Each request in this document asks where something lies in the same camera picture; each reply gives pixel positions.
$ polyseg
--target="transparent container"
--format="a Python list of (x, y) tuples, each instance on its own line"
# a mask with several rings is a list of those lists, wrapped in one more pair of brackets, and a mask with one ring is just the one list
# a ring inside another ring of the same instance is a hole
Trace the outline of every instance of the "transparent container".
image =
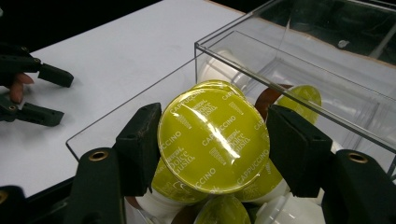
[[(210, 78), (207, 71), (211, 70), (217, 71), (217, 78), (225, 76), (224, 80), (240, 87), (253, 104), (271, 88), (315, 111), (319, 129), (341, 148), (374, 157), (394, 181), (395, 10), (388, 5), (350, 1), (326, 5), (327, 1), (322, 1), (324, 5), (313, 6), (322, 17), (299, 21), (295, 19), (299, 4), (291, 2), (269, 1), (197, 41), (194, 59), (71, 137), (66, 143), (70, 151), (79, 159), (91, 149), (112, 147), (140, 107), (159, 102), (164, 110), (176, 96)], [(364, 15), (385, 18), (373, 25), (376, 35), (348, 35), (346, 27), (339, 28), (337, 18), (351, 7)], [(320, 92), (321, 105), (299, 97), (285, 84), (314, 86)], [(150, 223), (148, 219), (143, 214), (141, 223)]]

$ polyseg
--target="yellow coffee capsule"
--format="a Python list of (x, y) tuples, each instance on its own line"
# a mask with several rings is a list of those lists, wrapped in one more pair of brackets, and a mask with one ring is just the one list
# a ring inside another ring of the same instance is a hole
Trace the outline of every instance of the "yellow coffee capsule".
[(231, 91), (235, 94), (243, 97), (245, 99), (245, 94), (239, 90), (235, 85), (231, 84), (230, 82), (218, 80), (218, 79), (211, 79), (208, 81), (203, 81), (201, 83), (196, 84), (191, 88), (192, 90), (199, 90), (199, 89), (218, 89), (224, 91)]
[(220, 195), (208, 201), (194, 224), (249, 224), (248, 211), (233, 195)]
[(163, 159), (158, 162), (151, 186), (162, 196), (181, 203), (198, 203), (207, 196), (206, 193), (192, 189), (175, 178)]
[[(318, 106), (321, 106), (321, 96), (320, 92), (318, 89), (316, 89), (313, 86), (309, 85), (302, 85), (302, 86), (295, 86), (289, 89), (289, 92), (292, 94), (295, 94), (307, 101), (310, 101)], [(280, 96), (276, 101), (276, 105), (282, 105), (285, 106), (291, 110), (294, 110), (308, 120), (310, 123), (315, 124), (315, 122), (318, 119), (318, 113), (307, 108), (304, 105), (301, 105), (298, 102), (295, 102), (294, 100), (290, 99), (289, 97), (282, 95)]]
[(187, 91), (173, 100), (160, 119), (158, 142), (177, 179), (213, 194), (251, 183), (270, 151), (266, 125), (254, 106), (216, 89)]
[(268, 160), (260, 176), (249, 186), (237, 191), (234, 196), (242, 203), (262, 205), (275, 197), (284, 195), (287, 190), (288, 184), (271, 160)]

